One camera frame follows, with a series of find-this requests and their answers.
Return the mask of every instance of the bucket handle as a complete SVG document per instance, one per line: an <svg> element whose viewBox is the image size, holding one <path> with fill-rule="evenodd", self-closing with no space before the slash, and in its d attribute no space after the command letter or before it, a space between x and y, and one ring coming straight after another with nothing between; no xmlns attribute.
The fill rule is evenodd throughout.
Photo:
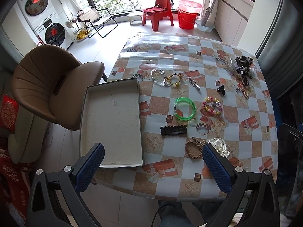
<svg viewBox="0 0 303 227"><path fill-rule="evenodd" d="M186 19L184 19L184 18L181 16L181 13L179 13L179 16L180 16L180 18L183 19L185 22L190 23L190 24L195 24L195 23L197 22L197 20L198 20L198 19L196 19L195 22L190 22L190 21L187 21Z"/></svg>

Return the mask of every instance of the washing machine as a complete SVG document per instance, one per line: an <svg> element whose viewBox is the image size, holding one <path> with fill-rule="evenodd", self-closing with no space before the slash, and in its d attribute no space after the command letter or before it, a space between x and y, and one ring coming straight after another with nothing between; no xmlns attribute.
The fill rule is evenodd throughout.
<svg viewBox="0 0 303 227"><path fill-rule="evenodd" d="M17 3L33 30L55 12L51 0L18 0Z"/></svg>
<svg viewBox="0 0 303 227"><path fill-rule="evenodd" d="M44 43L60 46L65 50L73 42L57 13L43 21L34 32L41 37Z"/></svg>

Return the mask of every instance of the checkered tablecloth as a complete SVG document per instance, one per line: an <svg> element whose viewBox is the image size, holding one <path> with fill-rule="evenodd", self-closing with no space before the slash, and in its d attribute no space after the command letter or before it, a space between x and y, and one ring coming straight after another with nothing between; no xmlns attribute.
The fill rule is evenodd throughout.
<svg viewBox="0 0 303 227"><path fill-rule="evenodd" d="M246 88L246 100L236 88L243 88L224 65L224 59L238 56L254 59L253 79ZM165 70L168 76L182 73L178 87L163 87L154 83L150 71ZM188 77L192 76L200 91ZM236 47L200 37L175 33L139 34L125 44L108 81L137 77L140 81L141 130L145 165L135 168L98 169L94 180L107 187L133 195L156 199L195 201L225 196L204 164L202 158L191 159L185 143L193 136L202 139L220 137L230 151L229 160L246 171L271 170L277 175L278 142L271 98L260 66L254 55ZM155 78L162 81L160 75ZM226 95L217 92L225 86ZM203 100L212 96L222 103L219 117L202 108ZM174 102L179 97L190 98L196 113L189 122L173 116ZM187 117L188 105L177 107L179 115ZM161 126L186 124L188 132L179 136L161 136ZM194 145L192 154L199 153Z"/></svg>

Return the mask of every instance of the red plastic chair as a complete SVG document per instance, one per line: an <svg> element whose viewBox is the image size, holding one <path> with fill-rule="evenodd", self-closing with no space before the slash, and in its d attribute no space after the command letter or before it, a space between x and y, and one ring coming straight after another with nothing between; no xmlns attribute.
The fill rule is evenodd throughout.
<svg viewBox="0 0 303 227"><path fill-rule="evenodd" d="M153 13L151 15L146 15L146 13L143 12L143 22L142 25L145 25L146 18L149 18L151 20L152 30L158 31L159 30L159 20L163 19L164 17L169 17L171 20L172 26L174 25L174 21L172 19L172 7L170 0L156 0L156 5L159 4L162 7L167 7L166 11Z"/></svg>

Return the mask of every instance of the tile floor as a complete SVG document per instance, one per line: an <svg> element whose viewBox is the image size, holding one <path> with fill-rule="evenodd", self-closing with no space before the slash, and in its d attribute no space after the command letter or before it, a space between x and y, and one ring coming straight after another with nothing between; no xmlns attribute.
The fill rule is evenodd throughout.
<svg viewBox="0 0 303 227"><path fill-rule="evenodd" d="M178 27L178 21L174 21L174 24L171 27L168 20L160 21L159 32L190 34L221 41L215 30L210 33L202 33L196 28L193 30L181 29ZM101 38L95 35L82 42L75 42L69 48L69 52L82 63L102 61L108 76L127 39L138 32L151 31L152 26L149 20L145 26L130 26L129 22L121 22L107 37ZM43 148L36 169L42 168L46 172L59 171L66 165L73 165L78 158L79 131L70 131L60 125L54 125L52 143ZM87 190L80 195L103 227L150 226L158 209L157 200L128 195L101 185L90 184ZM63 209L68 214L69 210L61 192L58 192L58 196ZM182 203L182 206L194 226L203 224L201 214L191 203ZM157 216L154 227L157 227L159 223L160 218Z"/></svg>

